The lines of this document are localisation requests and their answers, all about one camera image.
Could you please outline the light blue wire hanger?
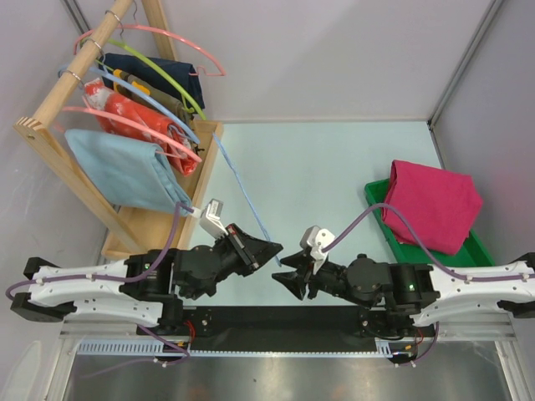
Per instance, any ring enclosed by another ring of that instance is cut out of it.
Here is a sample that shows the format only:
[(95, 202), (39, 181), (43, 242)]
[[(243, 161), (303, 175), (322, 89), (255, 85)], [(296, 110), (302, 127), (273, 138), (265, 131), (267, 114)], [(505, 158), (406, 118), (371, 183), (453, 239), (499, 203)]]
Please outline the light blue wire hanger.
[(224, 202), (223, 220), (235, 222), (263, 240), (283, 243), (269, 220), (273, 201), (264, 152), (251, 140), (233, 133), (216, 140), (216, 150), (207, 196)]

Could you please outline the magenta trousers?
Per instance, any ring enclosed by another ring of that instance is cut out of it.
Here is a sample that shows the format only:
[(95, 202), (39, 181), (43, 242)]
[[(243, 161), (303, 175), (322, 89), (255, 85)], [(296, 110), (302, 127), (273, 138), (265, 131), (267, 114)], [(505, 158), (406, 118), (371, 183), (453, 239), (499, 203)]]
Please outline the magenta trousers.
[(403, 215), (428, 249), (453, 256), (483, 200), (469, 175), (394, 160), (384, 203)]

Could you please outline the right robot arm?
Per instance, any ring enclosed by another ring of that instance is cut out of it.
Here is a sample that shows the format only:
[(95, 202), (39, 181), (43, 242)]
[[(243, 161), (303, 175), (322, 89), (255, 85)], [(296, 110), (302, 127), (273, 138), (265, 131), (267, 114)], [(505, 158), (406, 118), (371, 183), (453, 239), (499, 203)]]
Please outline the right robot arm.
[(297, 299), (324, 292), (359, 307), (360, 326), (397, 338), (412, 328), (459, 316), (509, 312), (534, 316), (534, 255), (505, 266), (442, 270), (425, 263), (378, 262), (360, 254), (347, 266), (325, 261), (315, 270), (309, 251), (282, 260), (289, 271), (272, 275)]

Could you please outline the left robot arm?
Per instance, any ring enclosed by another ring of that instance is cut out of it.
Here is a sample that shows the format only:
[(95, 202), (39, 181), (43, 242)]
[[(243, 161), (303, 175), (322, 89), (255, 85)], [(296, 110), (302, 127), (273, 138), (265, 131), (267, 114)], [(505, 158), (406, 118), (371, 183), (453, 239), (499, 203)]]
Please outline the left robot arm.
[(231, 224), (211, 246), (167, 247), (99, 266), (67, 268), (31, 257), (26, 281), (7, 296), (11, 311), (30, 322), (94, 317), (173, 334), (185, 323), (184, 300), (214, 296), (220, 282), (252, 275), (282, 249)]

